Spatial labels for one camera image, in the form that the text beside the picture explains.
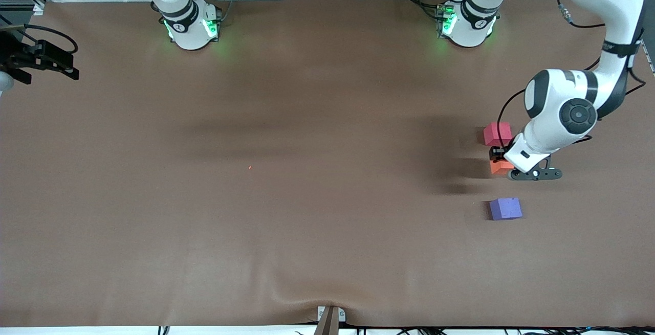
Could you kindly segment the brown mounting bar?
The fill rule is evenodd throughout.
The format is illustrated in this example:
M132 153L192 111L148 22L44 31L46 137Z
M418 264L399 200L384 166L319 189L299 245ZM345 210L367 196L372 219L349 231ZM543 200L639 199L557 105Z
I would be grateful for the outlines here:
M313 335L339 335L340 322L333 314L334 308L327 306L328 310L317 323Z

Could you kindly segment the brown table cover cloth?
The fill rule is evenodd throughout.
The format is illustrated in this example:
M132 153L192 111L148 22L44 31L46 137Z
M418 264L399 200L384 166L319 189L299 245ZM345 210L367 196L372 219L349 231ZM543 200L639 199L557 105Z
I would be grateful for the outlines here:
M236 1L189 52L148 2L50 3L79 80L0 96L0 327L655 326L655 76L557 152L489 173L482 130L604 32L507 0L452 46L407 0ZM522 218L493 221L517 197Z

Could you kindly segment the white bracket plate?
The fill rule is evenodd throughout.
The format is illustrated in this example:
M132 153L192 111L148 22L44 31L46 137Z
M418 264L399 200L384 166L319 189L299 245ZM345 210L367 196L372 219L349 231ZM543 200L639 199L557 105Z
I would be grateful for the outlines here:
M334 307L334 306L331 306L331 307L334 308L333 314L334 314L335 316L338 317L338 321L341 322L341 323L346 323L347 318L346 318L346 312L345 312L345 310L342 309L341 307ZM317 319L316 319L316 322L319 322L319 321L321 320L321 317L323 316L323 314L325 314L325 312L326 312L327 310L328 310L328 307L327 307L327 306L319 306L319 307L317 307Z

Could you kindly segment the red foam block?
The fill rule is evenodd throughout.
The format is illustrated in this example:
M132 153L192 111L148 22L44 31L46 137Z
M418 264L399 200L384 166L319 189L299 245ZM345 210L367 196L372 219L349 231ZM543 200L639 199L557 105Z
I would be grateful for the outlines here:
M511 125L508 122L489 123L483 130L483 137L486 146L508 145L513 139Z

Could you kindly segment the purple foam block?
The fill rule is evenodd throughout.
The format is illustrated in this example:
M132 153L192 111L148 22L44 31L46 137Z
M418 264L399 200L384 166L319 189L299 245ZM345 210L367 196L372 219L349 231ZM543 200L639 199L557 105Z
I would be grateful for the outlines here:
M490 200L489 210L493 221L522 218L522 207L517 197Z

